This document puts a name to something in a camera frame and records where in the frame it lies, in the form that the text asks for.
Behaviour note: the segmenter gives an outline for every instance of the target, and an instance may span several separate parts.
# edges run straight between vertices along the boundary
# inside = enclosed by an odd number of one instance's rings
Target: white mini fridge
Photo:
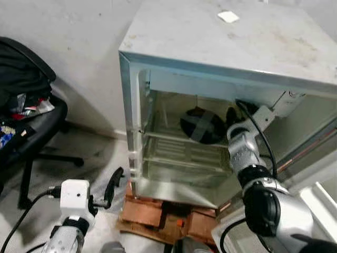
[[[181,130],[195,106],[223,120],[229,107],[241,115],[235,99],[273,110],[265,134],[281,181],[337,149],[337,43],[301,9],[146,0],[119,54],[136,196],[218,209],[240,195],[227,140],[200,144]]]

